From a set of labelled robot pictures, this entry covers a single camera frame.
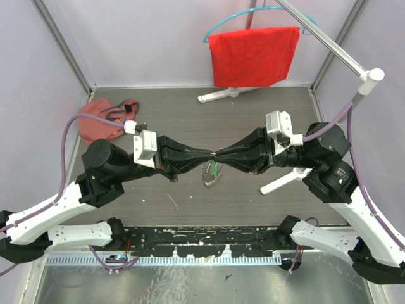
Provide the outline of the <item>large keyring with yellow grip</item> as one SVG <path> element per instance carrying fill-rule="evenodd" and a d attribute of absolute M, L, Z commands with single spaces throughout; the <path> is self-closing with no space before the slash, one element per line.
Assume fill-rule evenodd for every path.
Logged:
<path fill-rule="evenodd" d="M 223 169 L 223 164 L 219 164 L 216 162 L 215 157 L 217 156 L 217 153 L 213 152 L 212 153 L 213 158 L 210 161 L 205 162 L 202 165 L 202 170 L 201 170 L 201 179 L 202 179 L 202 184 L 205 188 L 212 188 L 214 187 L 217 183 L 222 178 L 222 169 Z M 210 164 L 212 161 L 215 161 L 218 165 L 218 175 L 216 177 L 213 177 L 210 172 Z"/>

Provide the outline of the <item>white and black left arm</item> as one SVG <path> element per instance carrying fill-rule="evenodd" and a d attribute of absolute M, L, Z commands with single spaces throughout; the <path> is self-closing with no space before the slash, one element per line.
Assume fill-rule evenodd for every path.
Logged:
<path fill-rule="evenodd" d="M 58 194 L 13 213 L 1 212 L 1 257 L 13 264 L 32 262 L 45 252 L 63 247 L 96 246 L 119 251 L 128 241 L 122 221 L 111 217 L 94 225 L 65 225 L 65 221 L 101 208 L 124 194 L 123 184 L 163 175 L 176 182 L 180 174 L 214 158 L 211 151 L 196 149 L 160 136 L 142 151 L 137 136 L 129 154 L 113 143 L 98 139 L 82 155 L 85 171 Z"/>

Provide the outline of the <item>key with green tag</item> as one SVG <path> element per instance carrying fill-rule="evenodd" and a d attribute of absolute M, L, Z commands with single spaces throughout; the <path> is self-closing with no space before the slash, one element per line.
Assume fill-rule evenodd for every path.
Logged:
<path fill-rule="evenodd" d="M 213 177 L 218 175 L 218 165 L 215 161 L 212 161 L 210 164 L 210 172 Z"/>

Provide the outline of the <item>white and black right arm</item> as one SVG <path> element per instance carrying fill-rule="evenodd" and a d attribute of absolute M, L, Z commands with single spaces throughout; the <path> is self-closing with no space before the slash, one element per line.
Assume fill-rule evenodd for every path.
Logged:
<path fill-rule="evenodd" d="M 306 141 L 291 127 L 258 128 L 239 142 L 215 152 L 215 160 L 241 172 L 262 174 L 270 167 L 303 170 L 308 190 L 338 211 L 357 232 L 349 237 L 315 227 L 288 215 L 276 229 L 275 239 L 290 250 L 308 246 L 334 255 L 375 284 L 404 283 L 404 238 L 387 232 L 388 224 L 376 206 L 365 200 L 359 177 L 343 160 L 351 143 L 334 125 L 322 135 Z"/>

